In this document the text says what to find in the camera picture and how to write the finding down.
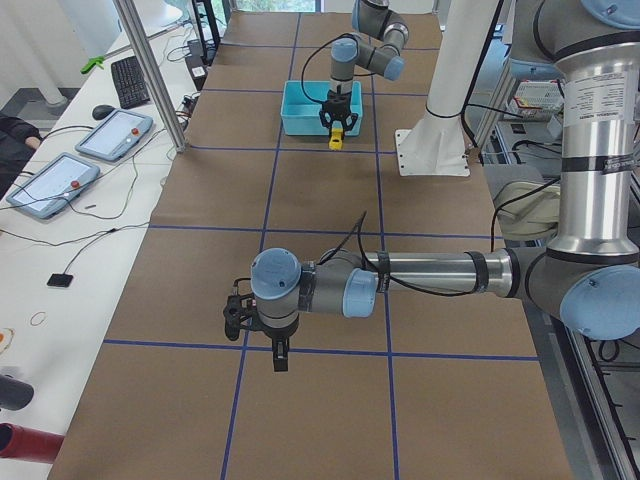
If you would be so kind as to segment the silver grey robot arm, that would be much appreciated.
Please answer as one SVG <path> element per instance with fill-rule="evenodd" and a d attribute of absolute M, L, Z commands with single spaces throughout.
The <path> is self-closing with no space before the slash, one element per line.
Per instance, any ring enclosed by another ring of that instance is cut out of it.
<path fill-rule="evenodd" d="M 361 67 L 387 80 L 397 80 L 403 69 L 402 50 L 409 29 L 387 1 L 362 0 L 352 11 L 353 33 L 342 34 L 331 43 L 330 86 L 320 103 L 319 117 L 328 130 L 353 129 L 358 115 L 351 111 L 354 71 Z"/>
<path fill-rule="evenodd" d="M 260 253 L 248 294 L 225 307 L 225 333 L 261 331 L 274 367 L 288 367 L 303 312 L 367 317 L 391 285 L 440 297 L 494 293 L 532 301 L 593 340 L 639 327 L 639 250 L 627 235 L 639 5 L 635 1 L 522 1 L 514 58 L 565 80 L 559 224 L 545 249 L 488 253 L 367 254 L 336 247 L 301 263 L 287 250 Z"/>

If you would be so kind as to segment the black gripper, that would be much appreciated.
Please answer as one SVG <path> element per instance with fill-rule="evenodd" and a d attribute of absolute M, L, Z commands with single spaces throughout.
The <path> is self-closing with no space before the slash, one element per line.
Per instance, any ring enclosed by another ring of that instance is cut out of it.
<path fill-rule="evenodd" d="M 299 315 L 285 318 L 260 317 L 262 331 L 272 340 L 273 368 L 275 372 L 288 371 L 289 338 L 299 327 Z"/>
<path fill-rule="evenodd" d="M 329 90 L 327 93 L 327 101 L 331 105 L 344 106 L 349 108 L 351 105 L 353 80 L 336 80 L 331 79 L 329 82 Z M 332 129 L 334 123 L 334 115 L 331 111 L 322 108 L 319 111 L 321 124 L 328 131 Z M 344 131 L 351 131 L 357 122 L 357 114 L 350 109 L 341 112 L 341 126 Z"/>

